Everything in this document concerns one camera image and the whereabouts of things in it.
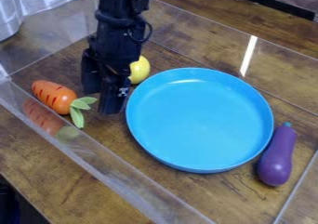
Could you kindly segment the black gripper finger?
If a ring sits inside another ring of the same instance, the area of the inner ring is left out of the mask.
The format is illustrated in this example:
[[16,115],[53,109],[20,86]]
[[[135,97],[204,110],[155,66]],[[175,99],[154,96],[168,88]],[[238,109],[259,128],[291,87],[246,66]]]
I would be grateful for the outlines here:
[[123,109],[130,94],[131,80],[111,71],[101,75],[97,112],[115,114]]
[[100,91],[100,75],[97,61],[91,54],[91,50],[85,49],[81,54],[80,62],[80,81],[83,92],[85,94],[97,93]]

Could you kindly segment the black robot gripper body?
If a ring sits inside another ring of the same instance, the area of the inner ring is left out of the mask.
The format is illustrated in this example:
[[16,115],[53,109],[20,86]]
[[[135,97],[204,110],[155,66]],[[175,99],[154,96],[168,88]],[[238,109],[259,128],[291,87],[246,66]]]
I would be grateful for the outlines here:
[[96,66],[120,76],[131,75],[131,63],[139,60],[147,22],[140,15],[116,18],[97,10],[97,32],[89,37],[85,55]]

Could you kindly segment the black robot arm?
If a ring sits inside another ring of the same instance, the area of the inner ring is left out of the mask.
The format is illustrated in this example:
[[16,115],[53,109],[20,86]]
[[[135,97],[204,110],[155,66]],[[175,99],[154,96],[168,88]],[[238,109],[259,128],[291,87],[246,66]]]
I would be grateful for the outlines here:
[[142,45],[152,27],[142,13],[150,0],[99,0],[95,17],[97,32],[83,50],[80,81],[85,94],[99,93],[97,112],[122,111],[130,94],[131,63],[139,60]]

